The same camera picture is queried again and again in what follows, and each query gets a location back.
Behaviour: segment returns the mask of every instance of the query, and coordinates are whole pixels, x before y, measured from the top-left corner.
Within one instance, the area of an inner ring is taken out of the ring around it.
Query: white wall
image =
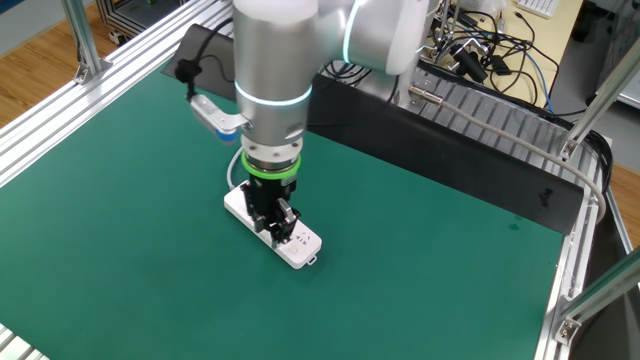
[[[82,0],[85,5],[93,0]],[[0,15],[0,56],[65,19],[60,0],[25,0]]]

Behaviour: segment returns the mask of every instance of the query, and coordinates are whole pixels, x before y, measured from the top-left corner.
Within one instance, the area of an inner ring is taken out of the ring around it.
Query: green mat
[[[532,359],[562,235],[313,134],[295,271],[149,75],[0,189],[0,323],[52,359]]]

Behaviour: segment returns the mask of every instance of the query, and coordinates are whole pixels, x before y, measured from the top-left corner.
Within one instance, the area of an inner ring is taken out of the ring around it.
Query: silver robot arm segment
[[[415,66],[437,0],[235,0],[236,98],[243,119],[243,191],[255,231],[287,243],[312,80],[342,59],[389,75]]]

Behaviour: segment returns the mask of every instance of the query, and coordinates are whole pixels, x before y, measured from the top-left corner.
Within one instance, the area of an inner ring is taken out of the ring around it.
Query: light blue led ring
[[[236,90],[238,90],[240,95],[244,96],[248,100],[253,101],[256,104],[265,105],[265,106],[290,106],[290,105],[295,105],[295,104],[297,104],[299,102],[304,101],[306,98],[308,98],[309,95],[311,95],[311,90],[313,89],[313,85],[309,86],[309,90],[307,90],[304,94],[298,96],[295,99],[291,99],[291,100],[265,100],[265,99],[257,98],[255,96],[249,94],[248,92],[242,90],[240,85],[238,85],[237,81],[235,83],[236,83]]]

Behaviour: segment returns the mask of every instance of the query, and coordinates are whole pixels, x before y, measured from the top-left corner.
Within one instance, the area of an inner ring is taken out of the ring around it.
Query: power strip
[[[316,254],[322,247],[322,239],[311,231],[300,220],[296,222],[296,227],[291,234],[291,240],[286,244],[279,244],[275,249],[271,247],[271,233],[262,230],[259,233],[254,231],[254,222],[247,212],[247,203],[242,191],[242,185],[231,190],[224,197],[224,207],[229,210],[238,220],[249,228],[257,237],[262,240],[270,249],[278,254],[292,268],[298,270],[304,265],[313,265],[316,262]]]

